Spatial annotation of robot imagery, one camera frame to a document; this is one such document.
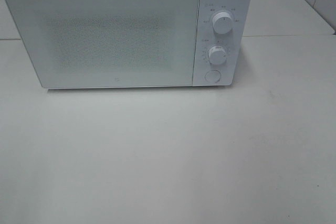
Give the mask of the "round white door button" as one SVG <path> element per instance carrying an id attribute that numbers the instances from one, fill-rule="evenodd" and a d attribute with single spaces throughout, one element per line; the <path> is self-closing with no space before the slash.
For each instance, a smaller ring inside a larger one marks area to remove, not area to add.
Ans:
<path id="1" fill-rule="evenodd" d="M 221 73 L 218 70 L 210 70 L 205 75 L 205 80 L 210 83 L 217 83 L 221 79 Z"/>

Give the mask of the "white round knob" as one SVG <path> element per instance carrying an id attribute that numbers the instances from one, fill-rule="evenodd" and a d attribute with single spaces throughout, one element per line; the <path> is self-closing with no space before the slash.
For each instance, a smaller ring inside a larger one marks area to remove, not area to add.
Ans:
<path id="1" fill-rule="evenodd" d="M 227 10 L 220 10 L 212 17 L 212 26 L 215 33 L 224 35 L 233 29 L 233 16 Z"/>
<path id="2" fill-rule="evenodd" d="M 208 51 L 208 59 L 212 65 L 222 65 L 226 62 L 227 52 L 223 46 L 213 46 Z"/>

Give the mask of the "white microwave door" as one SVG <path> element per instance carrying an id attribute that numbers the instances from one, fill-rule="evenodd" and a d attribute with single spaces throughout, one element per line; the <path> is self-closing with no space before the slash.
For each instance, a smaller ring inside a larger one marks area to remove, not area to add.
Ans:
<path id="1" fill-rule="evenodd" d="M 198 0 L 5 0 L 42 87 L 189 86 Z"/>

